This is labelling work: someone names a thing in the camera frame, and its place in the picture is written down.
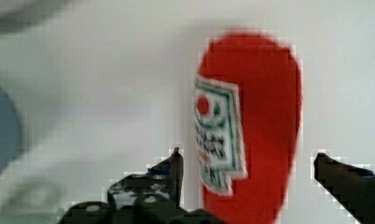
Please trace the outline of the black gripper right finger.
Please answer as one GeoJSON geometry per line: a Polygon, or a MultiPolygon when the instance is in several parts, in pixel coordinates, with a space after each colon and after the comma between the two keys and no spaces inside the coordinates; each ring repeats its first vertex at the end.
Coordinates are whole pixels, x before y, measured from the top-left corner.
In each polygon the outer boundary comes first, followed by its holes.
{"type": "Polygon", "coordinates": [[[360,224],[375,224],[375,174],[318,153],[314,179],[360,224]]]}

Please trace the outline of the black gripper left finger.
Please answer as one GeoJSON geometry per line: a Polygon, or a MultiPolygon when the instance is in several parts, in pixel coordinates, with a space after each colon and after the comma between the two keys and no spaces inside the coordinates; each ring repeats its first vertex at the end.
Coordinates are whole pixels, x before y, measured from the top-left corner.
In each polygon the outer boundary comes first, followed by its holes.
{"type": "Polygon", "coordinates": [[[184,158],[175,148],[144,174],[127,175],[107,191],[107,201],[72,206],[58,224],[227,224],[204,209],[180,206],[184,158]]]}

